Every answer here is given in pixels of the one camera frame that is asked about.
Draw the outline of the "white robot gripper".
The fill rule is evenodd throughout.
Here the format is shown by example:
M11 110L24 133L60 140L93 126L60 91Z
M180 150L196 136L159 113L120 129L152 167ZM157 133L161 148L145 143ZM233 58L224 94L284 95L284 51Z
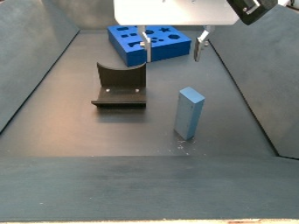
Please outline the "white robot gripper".
M145 25L204 25L193 47L199 61L213 25L233 25L239 20L227 0L113 0L113 8L120 25L137 25L147 62L152 61L152 41Z

